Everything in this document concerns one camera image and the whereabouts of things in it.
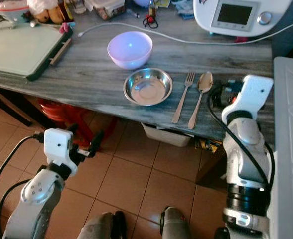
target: metal plate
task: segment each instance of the metal plate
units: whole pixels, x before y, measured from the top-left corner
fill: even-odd
[[[152,106],[164,101],[172,92],[169,74],[158,68],[137,70],[129,75],[123,85],[127,99],[141,106]]]

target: metal fork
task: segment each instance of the metal fork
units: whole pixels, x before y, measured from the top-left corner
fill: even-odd
[[[185,82],[184,82],[185,89],[184,89],[183,95],[181,97],[180,103],[178,103],[176,111],[175,111],[175,113],[173,115],[172,123],[177,123],[179,118],[180,118],[180,114],[181,114],[181,110],[182,110],[182,107],[183,107],[185,95],[186,95],[187,89],[193,84],[194,76],[195,76],[195,73],[193,73],[193,72],[189,72],[187,74],[187,76],[186,76],[186,79],[185,79]]]

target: gray wooden tabletop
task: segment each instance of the gray wooden tabletop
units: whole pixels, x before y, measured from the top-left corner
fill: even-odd
[[[142,26],[147,10],[139,10],[140,19],[123,14],[112,19]],[[184,40],[204,42],[233,42],[234,37],[209,35],[195,20],[184,21],[177,16],[174,8],[160,9],[156,31]],[[163,102],[151,107],[130,103],[123,94],[125,78],[132,72],[120,69],[107,54],[109,41],[119,33],[134,29],[124,26],[106,26],[86,33],[82,38],[77,34],[88,27],[104,23],[94,12],[75,16],[76,27],[73,43],[55,67],[49,67],[42,76],[28,82],[24,79],[0,76],[0,87],[81,106],[122,118],[150,123],[206,138],[221,140],[224,132],[213,121],[206,107],[206,95],[198,113],[194,130],[187,127],[195,108],[199,92],[196,84],[189,88],[178,124],[171,119],[184,91],[184,80],[188,71],[196,72],[194,83],[201,73],[211,71],[214,84],[228,79],[241,80],[247,74],[272,77],[271,42],[243,46],[205,46],[179,43],[158,35],[149,34],[153,40],[150,60],[142,67],[157,67],[165,70],[173,79],[173,91]],[[266,141],[274,144],[274,97],[269,96],[264,108],[259,112],[258,122]]]

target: metal spoon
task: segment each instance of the metal spoon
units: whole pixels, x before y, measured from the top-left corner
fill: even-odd
[[[196,104],[196,107],[194,109],[194,112],[190,118],[190,121],[188,122],[188,128],[189,129],[194,129],[195,127],[195,124],[196,124],[196,119],[197,119],[197,112],[198,112],[198,109],[199,109],[199,106],[200,106],[200,102],[201,102],[201,99],[202,99],[202,95],[203,93],[207,93],[211,88],[212,88],[212,85],[213,85],[213,75],[211,72],[206,72],[206,73],[203,73],[201,76],[200,76],[200,79],[198,80],[198,83],[197,83],[197,87],[198,87],[198,90],[200,92],[200,97],[198,98],[198,101],[197,101],[197,104]]]

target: red stool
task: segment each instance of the red stool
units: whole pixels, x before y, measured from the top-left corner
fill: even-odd
[[[68,124],[76,123],[78,125],[77,133],[84,140],[84,141],[76,140],[76,143],[82,147],[87,147],[90,145],[90,142],[94,136],[90,128],[86,125],[86,123],[82,119],[83,114],[86,113],[88,110],[80,108],[80,107],[53,102],[53,101],[40,99],[40,98],[38,99],[38,102],[41,106],[42,111],[51,120],[55,122],[58,128],[65,129],[67,127],[66,123]],[[112,134],[116,126],[116,122],[117,122],[117,118],[113,117],[109,127],[105,131],[104,139],[106,139],[108,136]]]

